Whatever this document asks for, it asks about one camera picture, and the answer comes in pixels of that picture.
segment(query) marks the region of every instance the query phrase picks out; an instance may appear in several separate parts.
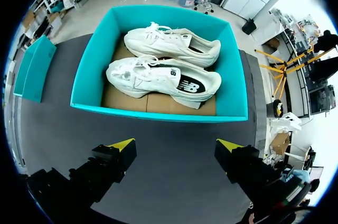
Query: cable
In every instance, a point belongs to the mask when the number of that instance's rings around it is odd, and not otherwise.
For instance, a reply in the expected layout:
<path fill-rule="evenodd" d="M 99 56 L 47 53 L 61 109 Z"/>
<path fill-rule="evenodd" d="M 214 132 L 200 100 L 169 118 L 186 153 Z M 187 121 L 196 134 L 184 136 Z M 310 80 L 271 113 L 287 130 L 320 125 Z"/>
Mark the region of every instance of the cable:
<path fill-rule="evenodd" d="M 310 123 L 313 119 L 315 118 L 315 116 L 313 116 L 312 117 L 312 119 L 310 119 L 308 122 L 306 122 L 305 124 L 302 124 L 301 126 L 303 126 L 303 125 L 306 125 L 306 124 L 308 124 L 308 123 Z"/>

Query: cardboard insert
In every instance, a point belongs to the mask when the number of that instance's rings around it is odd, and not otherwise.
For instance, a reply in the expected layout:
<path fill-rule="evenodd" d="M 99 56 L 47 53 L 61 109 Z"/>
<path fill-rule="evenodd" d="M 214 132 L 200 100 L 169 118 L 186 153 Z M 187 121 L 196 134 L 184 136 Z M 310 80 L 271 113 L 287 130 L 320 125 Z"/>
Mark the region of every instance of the cardboard insert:
<path fill-rule="evenodd" d="M 128 51 L 123 38 L 121 38 L 116 45 L 112 61 L 132 57 L 134 55 Z M 169 95 L 157 92 L 151 92 L 141 98 L 130 97 L 117 90 L 106 79 L 101 107 L 153 113 L 215 116 L 216 98 L 213 96 L 203 103 L 199 109 L 192 109 L 175 102 Z"/>

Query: cardboard box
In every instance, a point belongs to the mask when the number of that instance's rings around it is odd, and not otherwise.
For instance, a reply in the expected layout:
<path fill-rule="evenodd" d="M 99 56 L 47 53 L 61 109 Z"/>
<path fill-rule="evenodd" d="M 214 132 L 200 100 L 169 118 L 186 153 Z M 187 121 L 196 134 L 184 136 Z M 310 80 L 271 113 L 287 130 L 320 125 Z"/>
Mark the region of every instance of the cardboard box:
<path fill-rule="evenodd" d="M 33 22 L 35 20 L 35 17 L 34 17 L 34 13 L 32 10 L 28 10 L 25 17 L 23 18 L 22 20 L 22 25 L 24 26 L 25 28 L 25 31 L 28 30 L 31 22 Z"/>
<path fill-rule="evenodd" d="M 134 55 L 124 46 L 123 38 L 119 40 L 114 52 L 113 61 L 132 58 Z M 216 115 L 216 98 L 213 96 L 199 109 L 189 108 L 174 101 L 166 94 L 150 93 L 141 98 L 133 98 L 117 90 L 106 80 L 102 94 L 101 106 L 123 110 L 134 110 L 151 113 L 182 114 L 182 115 Z"/>
<path fill-rule="evenodd" d="M 288 133 L 278 133 L 270 146 L 276 152 L 276 154 L 284 155 L 286 148 L 290 144 L 290 137 Z"/>
<path fill-rule="evenodd" d="M 280 45 L 279 39 L 271 38 L 269 41 L 267 41 L 267 45 L 270 46 L 271 48 L 277 49 Z"/>

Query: floor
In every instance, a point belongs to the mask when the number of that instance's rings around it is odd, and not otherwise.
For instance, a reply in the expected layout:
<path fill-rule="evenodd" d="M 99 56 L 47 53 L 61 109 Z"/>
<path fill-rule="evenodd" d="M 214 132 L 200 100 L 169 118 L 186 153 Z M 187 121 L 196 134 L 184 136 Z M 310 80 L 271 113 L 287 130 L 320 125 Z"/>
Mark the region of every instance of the floor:
<path fill-rule="evenodd" d="M 102 18 L 113 6 L 140 4 L 179 7 L 177 0 L 89 0 L 82 8 L 78 10 L 72 9 L 65 15 L 62 19 L 63 26 L 61 30 L 51 41 L 60 43 L 71 38 L 93 33 Z M 217 5 L 214 5 L 214 13 L 211 13 L 210 15 L 229 22 L 235 35 L 238 48 L 255 56 L 260 64 L 268 65 L 266 57 L 255 52 L 255 49 L 266 51 L 266 47 L 257 45 L 251 35 L 247 35 L 242 31 L 241 28 L 245 24 L 244 19 Z M 271 96 L 276 87 L 276 82 L 271 79 L 271 74 L 266 69 L 261 69 L 261 75 L 264 83 L 266 103 L 270 103 L 273 101 Z M 267 139 L 269 143 L 271 138 L 274 138 L 274 135 L 270 134 L 269 119 L 267 119 L 267 122 Z"/>

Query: shoelace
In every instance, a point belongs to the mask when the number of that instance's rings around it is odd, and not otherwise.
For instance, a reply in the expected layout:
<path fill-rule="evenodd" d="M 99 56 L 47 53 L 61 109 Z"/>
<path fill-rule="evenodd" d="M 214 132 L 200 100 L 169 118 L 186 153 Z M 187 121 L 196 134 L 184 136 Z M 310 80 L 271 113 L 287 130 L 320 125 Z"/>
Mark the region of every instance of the shoelace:
<path fill-rule="evenodd" d="M 135 78 L 144 81 L 151 81 L 149 78 L 151 73 L 150 66 L 159 64 L 158 58 L 153 55 L 143 55 L 129 64 L 120 64 L 115 70 L 111 72 L 111 76 L 121 76 L 124 80 L 128 80 L 126 75 L 133 75 Z M 137 73 L 135 67 L 144 67 L 142 74 Z"/>
<path fill-rule="evenodd" d="M 159 26 L 157 23 L 152 22 L 149 27 L 146 27 L 147 39 L 150 38 L 162 38 L 165 39 L 166 34 L 163 33 L 163 30 L 172 30 L 170 27 L 167 26 Z"/>

